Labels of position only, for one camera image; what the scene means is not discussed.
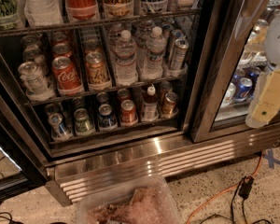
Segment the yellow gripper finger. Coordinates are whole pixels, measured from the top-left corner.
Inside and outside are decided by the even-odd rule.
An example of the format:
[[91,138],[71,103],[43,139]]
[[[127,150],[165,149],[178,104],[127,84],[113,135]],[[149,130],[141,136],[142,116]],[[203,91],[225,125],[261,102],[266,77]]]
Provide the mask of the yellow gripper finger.
[[280,110],[280,66],[272,72],[261,72],[245,124],[250,128],[267,125]]

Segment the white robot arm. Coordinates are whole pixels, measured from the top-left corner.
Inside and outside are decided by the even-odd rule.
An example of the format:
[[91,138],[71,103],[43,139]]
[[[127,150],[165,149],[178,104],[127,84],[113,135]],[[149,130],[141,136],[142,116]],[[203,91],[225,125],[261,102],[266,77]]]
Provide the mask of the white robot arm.
[[267,60],[276,67],[270,73],[260,73],[245,118],[245,124],[250,128],[267,125],[280,110],[280,12],[270,23],[264,50]]

